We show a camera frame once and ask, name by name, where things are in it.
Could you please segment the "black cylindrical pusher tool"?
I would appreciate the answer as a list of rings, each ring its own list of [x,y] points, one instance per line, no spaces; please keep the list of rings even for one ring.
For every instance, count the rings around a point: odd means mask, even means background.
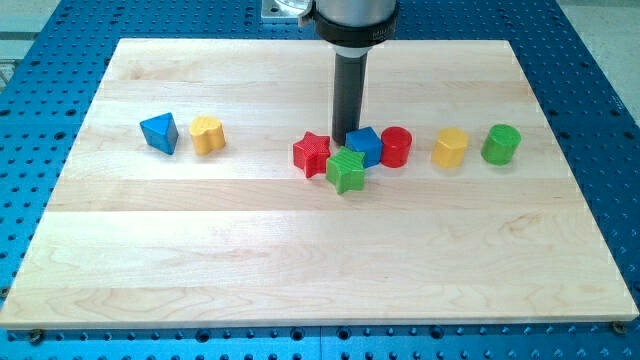
[[[367,55],[351,58],[337,54],[334,62],[332,138],[346,143],[346,134],[359,129]]]

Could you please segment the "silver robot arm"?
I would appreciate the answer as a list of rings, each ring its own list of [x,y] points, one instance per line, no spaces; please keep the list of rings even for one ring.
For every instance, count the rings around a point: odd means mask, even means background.
[[[331,131],[339,145],[359,128],[368,52],[394,36],[399,10],[396,0],[312,0],[297,18],[335,51]]]

